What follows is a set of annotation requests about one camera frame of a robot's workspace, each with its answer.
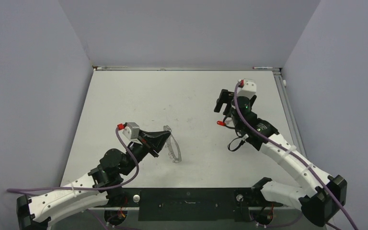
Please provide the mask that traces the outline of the silver key with red tag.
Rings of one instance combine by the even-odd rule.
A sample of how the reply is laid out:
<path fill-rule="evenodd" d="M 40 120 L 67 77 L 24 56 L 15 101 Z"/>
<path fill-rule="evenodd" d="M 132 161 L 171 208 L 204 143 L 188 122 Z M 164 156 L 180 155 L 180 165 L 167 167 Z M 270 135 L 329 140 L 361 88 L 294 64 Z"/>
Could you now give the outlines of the silver key with red tag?
<path fill-rule="evenodd" d="M 220 126 L 226 126 L 226 123 L 224 121 L 217 121 L 217 124 Z"/>

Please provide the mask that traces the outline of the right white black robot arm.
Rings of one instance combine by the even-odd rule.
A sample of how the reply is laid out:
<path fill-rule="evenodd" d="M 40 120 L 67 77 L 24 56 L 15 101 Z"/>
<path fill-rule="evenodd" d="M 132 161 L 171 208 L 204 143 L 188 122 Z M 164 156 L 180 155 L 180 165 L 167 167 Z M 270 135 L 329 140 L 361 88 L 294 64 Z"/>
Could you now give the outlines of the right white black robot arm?
<path fill-rule="evenodd" d="M 244 96 L 221 90 L 214 108 L 219 113 L 224 106 L 224 118 L 217 124 L 225 127 L 227 118 L 240 139 L 239 147 L 251 144 L 271 158 L 298 184 L 285 185 L 264 177 L 252 187 L 252 200 L 258 205 L 280 203 L 300 210 L 312 224 L 323 227 L 345 205 L 347 181 L 344 177 L 321 170 L 302 156 L 269 122 L 252 112 L 256 95 Z"/>

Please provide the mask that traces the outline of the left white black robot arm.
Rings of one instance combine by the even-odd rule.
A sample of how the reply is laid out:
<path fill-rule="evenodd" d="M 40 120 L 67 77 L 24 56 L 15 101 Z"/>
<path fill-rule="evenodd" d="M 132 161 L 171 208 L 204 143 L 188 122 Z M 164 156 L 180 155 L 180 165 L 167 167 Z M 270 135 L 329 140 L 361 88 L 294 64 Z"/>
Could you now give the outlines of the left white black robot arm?
<path fill-rule="evenodd" d="M 118 206 L 123 202 L 123 186 L 139 172 L 139 162 L 147 154 L 158 157 L 169 140 L 169 130 L 148 132 L 135 123 L 119 124 L 118 139 L 123 134 L 130 143 L 121 142 L 125 152 L 109 149 L 99 164 L 63 187 L 43 188 L 44 194 L 30 196 L 29 189 L 10 189 L 21 197 L 16 200 L 16 215 L 21 230 L 46 230 L 56 222 L 97 206 Z"/>

